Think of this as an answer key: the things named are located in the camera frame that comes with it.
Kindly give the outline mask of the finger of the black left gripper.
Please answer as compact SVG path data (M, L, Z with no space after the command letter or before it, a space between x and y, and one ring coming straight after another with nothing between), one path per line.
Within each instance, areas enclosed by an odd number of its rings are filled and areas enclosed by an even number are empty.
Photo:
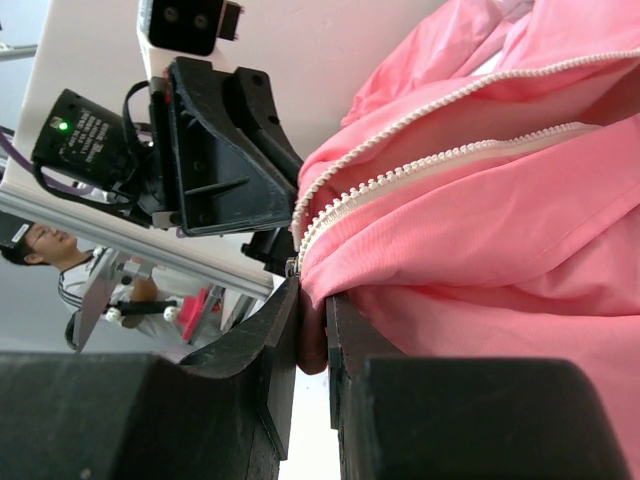
M233 72L188 57L168 69L179 213L190 237L272 230L292 219L295 185L226 112L223 81Z
M223 81L223 100L234 126L290 184L297 185L302 159L283 130L268 74L238 67Z

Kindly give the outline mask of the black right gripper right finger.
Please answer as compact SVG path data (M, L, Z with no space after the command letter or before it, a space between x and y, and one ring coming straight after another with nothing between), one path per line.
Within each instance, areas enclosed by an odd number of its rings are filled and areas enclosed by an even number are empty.
M331 425L345 479L627 479L592 383L557 359L401 353L327 300Z

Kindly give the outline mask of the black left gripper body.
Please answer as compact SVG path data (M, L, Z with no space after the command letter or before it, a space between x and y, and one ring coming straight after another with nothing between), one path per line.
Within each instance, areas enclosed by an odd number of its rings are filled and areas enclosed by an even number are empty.
M167 76L134 84L120 114L63 90L31 154L36 182L59 199L144 228L177 228L171 87Z

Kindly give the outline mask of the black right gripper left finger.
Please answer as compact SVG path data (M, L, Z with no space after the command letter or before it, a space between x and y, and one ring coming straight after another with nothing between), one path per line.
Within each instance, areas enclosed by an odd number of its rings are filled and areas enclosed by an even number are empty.
M287 458L299 283L175 364L5 353L5 479L274 479Z

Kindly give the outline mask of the pink hooded zip jacket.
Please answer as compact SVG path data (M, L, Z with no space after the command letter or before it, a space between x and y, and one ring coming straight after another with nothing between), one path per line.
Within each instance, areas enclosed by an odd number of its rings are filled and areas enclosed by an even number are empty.
M448 1L304 162L298 364L347 293L406 354L562 358L639 472L639 5Z

